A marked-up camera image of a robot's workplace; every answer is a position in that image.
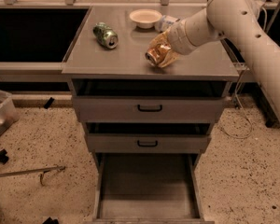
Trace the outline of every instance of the bowl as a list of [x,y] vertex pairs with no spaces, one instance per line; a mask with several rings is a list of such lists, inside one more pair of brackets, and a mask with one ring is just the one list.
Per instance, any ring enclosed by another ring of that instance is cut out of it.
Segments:
[[143,29],[153,27],[160,18],[160,12],[152,9],[139,9],[130,13],[130,19]]

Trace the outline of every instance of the floor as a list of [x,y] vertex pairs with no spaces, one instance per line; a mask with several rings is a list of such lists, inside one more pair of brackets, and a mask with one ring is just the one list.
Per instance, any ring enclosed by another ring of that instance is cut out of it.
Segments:
[[[217,224],[277,224],[280,128],[265,127],[251,97],[241,97],[241,101],[252,133],[243,111],[228,101],[195,170],[203,216]],[[4,148],[9,156],[6,164],[0,163],[0,173],[56,165],[66,168],[45,173],[43,186],[40,173],[1,177],[0,224],[42,224],[48,217],[60,224],[91,220],[97,170],[81,124],[70,102],[62,105],[56,100],[48,109],[44,103],[15,99],[20,120],[0,137],[0,150]]]

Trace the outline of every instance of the gray cabinet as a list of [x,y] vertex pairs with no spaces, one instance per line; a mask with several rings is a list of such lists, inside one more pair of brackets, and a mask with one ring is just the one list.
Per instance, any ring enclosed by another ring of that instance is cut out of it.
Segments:
[[[219,42],[166,69],[150,67],[144,52],[156,32],[127,19],[139,6],[94,6],[63,70],[99,172],[85,224],[213,223],[203,219],[194,168],[238,74]],[[167,9],[180,17],[199,8]],[[98,21],[117,31],[115,49],[90,35]]]

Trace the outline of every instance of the plastic bin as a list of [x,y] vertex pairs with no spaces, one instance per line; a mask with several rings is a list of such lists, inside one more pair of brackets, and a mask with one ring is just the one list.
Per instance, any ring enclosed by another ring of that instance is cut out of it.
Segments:
[[0,91],[0,135],[18,120],[19,115],[12,102],[11,93]]

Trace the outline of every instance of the green can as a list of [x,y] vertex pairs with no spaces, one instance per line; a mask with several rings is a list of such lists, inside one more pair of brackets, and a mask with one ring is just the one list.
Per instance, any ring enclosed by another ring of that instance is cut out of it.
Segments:
[[114,49],[119,43],[118,35],[104,22],[96,23],[93,33],[97,41],[106,48]]

